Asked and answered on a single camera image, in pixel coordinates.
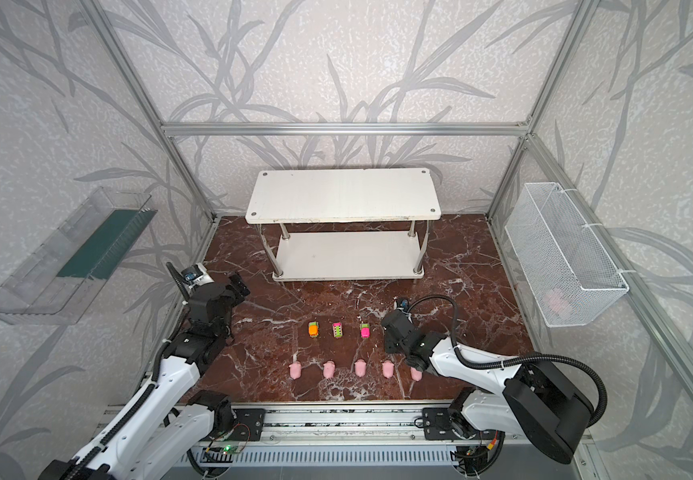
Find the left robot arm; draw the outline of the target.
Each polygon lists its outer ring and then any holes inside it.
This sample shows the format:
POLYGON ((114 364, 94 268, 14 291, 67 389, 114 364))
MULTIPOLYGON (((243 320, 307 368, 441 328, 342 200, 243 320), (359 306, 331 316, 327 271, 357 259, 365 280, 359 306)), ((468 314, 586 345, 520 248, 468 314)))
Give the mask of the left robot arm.
POLYGON ((42 479, 160 479, 204 439, 220 439, 236 429, 230 398, 200 391, 176 407, 208 371, 232 338, 232 312, 250 289, 233 273, 224 283, 200 264, 168 272, 186 306, 186 324, 177 325, 158 348, 150 377, 132 399, 71 460, 54 460, 42 479))

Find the pink green toy car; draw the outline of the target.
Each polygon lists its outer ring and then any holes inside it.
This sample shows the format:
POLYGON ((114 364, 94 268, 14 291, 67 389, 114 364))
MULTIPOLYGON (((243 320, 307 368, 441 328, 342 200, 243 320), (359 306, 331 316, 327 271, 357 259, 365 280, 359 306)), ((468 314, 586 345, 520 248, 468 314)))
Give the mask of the pink green toy car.
POLYGON ((336 322, 332 324, 332 335, 334 335, 336 339, 340 339, 344 336, 344 327, 342 327, 342 323, 336 322))

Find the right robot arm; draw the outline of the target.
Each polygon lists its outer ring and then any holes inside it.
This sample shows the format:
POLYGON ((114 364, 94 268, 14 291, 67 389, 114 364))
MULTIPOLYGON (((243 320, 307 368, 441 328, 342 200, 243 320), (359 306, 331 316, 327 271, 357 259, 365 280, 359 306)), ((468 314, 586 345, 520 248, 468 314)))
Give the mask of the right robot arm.
POLYGON ((544 456, 568 464, 585 431, 606 412, 601 376, 570 357, 533 353, 509 357, 466 346, 454 332, 426 333, 411 312, 395 309, 382 320, 385 349, 408 366, 466 382, 449 406, 462 438, 494 430, 526 437, 544 456))

